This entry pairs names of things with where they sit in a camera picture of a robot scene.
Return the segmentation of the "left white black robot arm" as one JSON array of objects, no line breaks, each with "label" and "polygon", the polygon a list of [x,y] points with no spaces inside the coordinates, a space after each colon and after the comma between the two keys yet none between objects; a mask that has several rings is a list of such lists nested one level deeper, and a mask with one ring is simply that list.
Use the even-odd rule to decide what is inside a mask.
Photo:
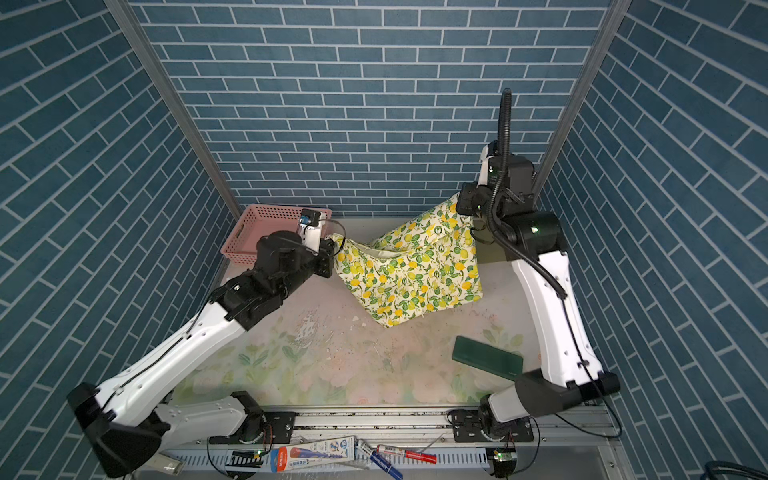
[{"label": "left white black robot arm", "polygon": [[67,402],[104,473],[129,476],[156,453],[200,439],[264,440],[263,409],[245,391],[187,407],[165,399],[209,357],[277,311],[310,277],[330,277],[336,254],[330,238],[309,245],[291,231],[262,237],[254,267],[215,288],[176,333],[101,384],[75,387]]}]

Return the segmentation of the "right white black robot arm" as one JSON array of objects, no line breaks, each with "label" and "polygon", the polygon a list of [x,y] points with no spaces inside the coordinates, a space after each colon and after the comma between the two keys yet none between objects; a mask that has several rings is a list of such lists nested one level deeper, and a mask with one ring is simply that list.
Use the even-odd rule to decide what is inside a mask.
[{"label": "right white black robot arm", "polygon": [[525,293],[541,354],[539,368],[482,400],[487,429],[560,414],[620,389],[618,376],[598,360],[581,320],[559,219],[533,205],[534,174],[532,162],[522,156],[484,151],[477,181],[464,184],[457,200],[457,212],[483,220],[504,250]]}]

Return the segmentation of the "olive green skirt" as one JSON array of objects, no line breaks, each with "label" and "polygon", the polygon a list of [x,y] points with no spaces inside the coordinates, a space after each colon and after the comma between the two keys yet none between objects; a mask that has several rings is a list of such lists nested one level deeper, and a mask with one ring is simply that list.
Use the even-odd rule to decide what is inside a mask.
[{"label": "olive green skirt", "polygon": [[517,257],[508,253],[496,243],[484,244],[477,243],[477,260],[479,264],[506,263],[515,261]]}]

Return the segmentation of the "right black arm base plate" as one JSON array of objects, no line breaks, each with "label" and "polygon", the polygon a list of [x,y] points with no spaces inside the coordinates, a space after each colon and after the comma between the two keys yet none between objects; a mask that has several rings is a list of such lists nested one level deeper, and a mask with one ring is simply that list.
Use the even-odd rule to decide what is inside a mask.
[{"label": "right black arm base plate", "polygon": [[498,423],[484,409],[452,409],[447,412],[446,420],[456,443],[533,442],[535,439],[530,420]]}]

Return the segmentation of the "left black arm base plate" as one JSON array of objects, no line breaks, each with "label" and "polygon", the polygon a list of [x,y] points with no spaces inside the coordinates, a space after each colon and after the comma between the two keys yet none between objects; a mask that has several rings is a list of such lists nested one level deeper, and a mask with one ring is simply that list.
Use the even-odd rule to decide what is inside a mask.
[{"label": "left black arm base plate", "polygon": [[214,445],[261,444],[287,445],[291,442],[297,414],[293,411],[267,411],[260,420],[245,423],[230,436],[213,436],[209,443]]}]

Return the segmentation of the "lemon print skirt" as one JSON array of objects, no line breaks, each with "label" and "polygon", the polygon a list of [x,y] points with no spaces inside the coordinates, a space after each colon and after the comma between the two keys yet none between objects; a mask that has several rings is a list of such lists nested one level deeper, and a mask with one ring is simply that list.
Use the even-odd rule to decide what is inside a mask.
[{"label": "lemon print skirt", "polygon": [[391,328],[483,297],[473,219],[458,196],[364,244],[334,234],[335,272],[372,319]]}]

